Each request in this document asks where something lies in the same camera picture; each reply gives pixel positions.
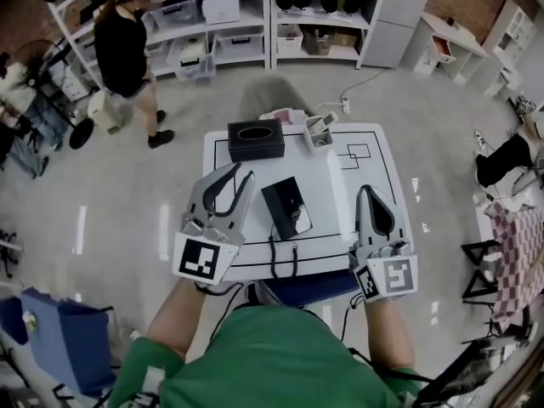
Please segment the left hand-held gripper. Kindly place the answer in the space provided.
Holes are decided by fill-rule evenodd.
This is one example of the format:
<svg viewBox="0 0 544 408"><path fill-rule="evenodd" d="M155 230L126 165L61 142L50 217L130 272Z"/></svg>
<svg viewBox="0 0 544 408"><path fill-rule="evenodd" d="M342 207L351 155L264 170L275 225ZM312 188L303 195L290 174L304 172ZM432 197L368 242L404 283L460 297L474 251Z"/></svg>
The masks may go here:
<svg viewBox="0 0 544 408"><path fill-rule="evenodd" d="M241 181L226 212L217 211L215 200L240 167L235 162L215 169L193 186L182 228L174 236L176 276L215 286L235 261L246 240L241 229L255 185L253 170Z"/></svg>

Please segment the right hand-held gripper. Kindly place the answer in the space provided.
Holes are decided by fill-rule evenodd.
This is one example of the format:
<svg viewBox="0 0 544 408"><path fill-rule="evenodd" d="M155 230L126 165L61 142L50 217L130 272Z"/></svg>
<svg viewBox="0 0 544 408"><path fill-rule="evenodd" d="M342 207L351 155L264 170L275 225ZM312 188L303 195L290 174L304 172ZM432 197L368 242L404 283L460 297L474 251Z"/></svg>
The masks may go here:
<svg viewBox="0 0 544 408"><path fill-rule="evenodd" d="M394 200L365 184L356 196L360 247L348 251L350 268L365 303L393 300L418 290L417 255L405 238L405 217ZM368 252L362 246L383 246Z"/></svg>

